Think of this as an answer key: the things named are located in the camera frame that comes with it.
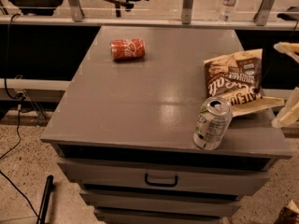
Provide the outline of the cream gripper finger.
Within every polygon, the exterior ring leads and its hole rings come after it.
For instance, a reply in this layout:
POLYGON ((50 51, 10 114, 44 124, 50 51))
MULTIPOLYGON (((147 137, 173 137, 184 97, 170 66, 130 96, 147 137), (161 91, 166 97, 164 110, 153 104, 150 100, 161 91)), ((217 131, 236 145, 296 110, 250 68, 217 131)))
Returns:
POLYGON ((278 42, 274 45, 274 49, 290 56, 299 63, 299 43, 278 42))
POLYGON ((278 115, 272 120, 274 128, 288 127, 299 120, 299 88, 296 87, 285 106, 278 112, 278 115))

